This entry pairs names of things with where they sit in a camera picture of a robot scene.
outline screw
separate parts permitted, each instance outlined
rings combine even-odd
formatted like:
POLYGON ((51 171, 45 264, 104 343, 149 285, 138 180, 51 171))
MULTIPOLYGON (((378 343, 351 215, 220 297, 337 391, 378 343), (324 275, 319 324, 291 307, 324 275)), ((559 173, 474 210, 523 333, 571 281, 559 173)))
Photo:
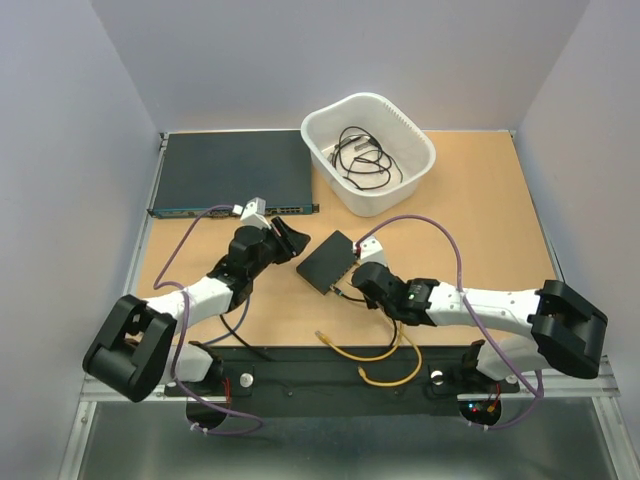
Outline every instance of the screw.
POLYGON ((249 388, 251 385, 253 385, 253 375, 251 375, 250 373, 243 373, 242 375, 240 375, 240 385, 244 388, 249 388))

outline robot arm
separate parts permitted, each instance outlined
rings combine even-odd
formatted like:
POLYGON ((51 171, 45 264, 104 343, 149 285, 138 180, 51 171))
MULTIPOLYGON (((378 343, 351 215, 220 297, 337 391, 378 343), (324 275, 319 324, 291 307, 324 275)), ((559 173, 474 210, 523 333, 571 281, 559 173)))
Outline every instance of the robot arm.
MULTIPOLYGON (((369 308, 381 308, 407 325, 475 326, 455 286, 434 279, 401 280, 386 266, 373 237, 362 243, 359 255, 352 284, 369 308)), ((521 371, 552 367, 577 378, 597 377, 607 317, 564 282, 547 280, 539 290, 520 292, 465 289, 464 295, 487 328, 515 334, 500 348, 521 371)), ((491 381, 512 373, 484 342, 472 345, 463 364, 473 370, 467 373, 491 381)))
MULTIPOLYGON (((263 217, 264 200, 254 199, 234 212, 241 215, 244 226, 236 230, 227 254, 205 277, 184 289, 190 300, 188 327, 237 308, 265 268, 291 260, 309 243, 308 235, 279 217, 269 224, 263 217)), ((171 381, 169 365, 175 352, 171 341, 182 326, 184 309, 180 291, 146 300, 121 297, 87 351, 83 369, 130 400, 143 400, 159 383, 171 381), (132 338, 138 335, 139 340, 132 338)), ((180 380, 199 382, 217 360, 203 345, 184 345, 176 373, 180 380)))

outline cable connector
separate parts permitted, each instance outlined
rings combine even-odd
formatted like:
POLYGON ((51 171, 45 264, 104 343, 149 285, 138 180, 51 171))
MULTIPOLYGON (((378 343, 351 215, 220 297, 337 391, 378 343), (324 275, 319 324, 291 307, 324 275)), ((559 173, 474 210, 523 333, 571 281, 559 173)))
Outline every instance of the cable connector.
POLYGON ((322 333, 320 330, 316 331, 316 337, 318 337, 318 340, 320 340, 325 345, 329 345, 331 343, 331 339, 327 337, 324 333, 322 333))

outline white wall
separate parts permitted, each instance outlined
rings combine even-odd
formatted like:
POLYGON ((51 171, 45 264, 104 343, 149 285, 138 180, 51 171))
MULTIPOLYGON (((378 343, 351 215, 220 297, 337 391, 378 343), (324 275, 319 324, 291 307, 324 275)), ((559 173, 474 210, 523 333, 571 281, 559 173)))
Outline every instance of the white wall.
POLYGON ((156 129, 86 0, 0 15, 0 477, 57 478, 121 293, 156 129))
POLYGON ((640 3, 593 0, 516 135, 567 281, 609 316, 640 451, 640 3))
POLYGON ((162 131, 299 128, 387 96, 423 128, 515 128, 588 0, 92 0, 162 131))

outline plastic tub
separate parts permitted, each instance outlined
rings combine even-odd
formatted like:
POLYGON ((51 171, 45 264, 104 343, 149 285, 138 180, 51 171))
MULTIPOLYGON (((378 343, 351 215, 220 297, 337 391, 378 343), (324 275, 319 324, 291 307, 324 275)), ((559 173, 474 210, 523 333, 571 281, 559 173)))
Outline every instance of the plastic tub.
POLYGON ((424 132, 393 103, 375 93, 356 93, 310 113, 302 122, 301 133, 315 168, 349 210, 361 217, 378 215, 410 197, 436 160, 436 149, 424 132), (378 139, 402 170, 402 182, 362 191, 342 178, 327 157, 348 126, 362 127, 378 139))

